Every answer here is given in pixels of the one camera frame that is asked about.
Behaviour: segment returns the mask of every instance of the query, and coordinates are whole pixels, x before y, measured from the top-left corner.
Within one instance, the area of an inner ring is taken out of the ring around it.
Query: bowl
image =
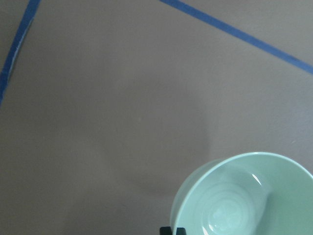
[[[313,176],[287,157],[253,152],[209,162],[178,190],[173,235],[311,235]]]

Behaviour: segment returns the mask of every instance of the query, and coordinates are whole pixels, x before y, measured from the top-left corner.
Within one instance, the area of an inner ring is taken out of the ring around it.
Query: blue tape strip
[[[283,52],[280,49],[277,49],[273,46],[271,46],[270,44],[267,44],[229,24],[224,23],[223,21],[220,21],[204,12],[201,12],[179,0],[160,0],[163,3],[166,3],[184,13],[187,13],[190,16],[193,16],[194,18],[197,18],[198,20],[201,20],[213,27],[216,27],[236,38],[239,38],[263,51],[268,52],[269,54],[272,54],[306,72],[309,72],[311,74],[313,74],[313,66],[309,65],[297,58],[295,58],[294,56]]]
[[[8,81],[9,81],[10,73],[14,65],[14,61],[19,52],[19,49],[26,35],[26,32],[31,22],[34,19],[39,3],[40,3],[40,0],[30,0],[28,2],[27,8],[24,12],[19,28],[15,34],[9,53],[4,62],[4,66],[0,74],[0,105],[3,100],[5,89],[8,86]]]

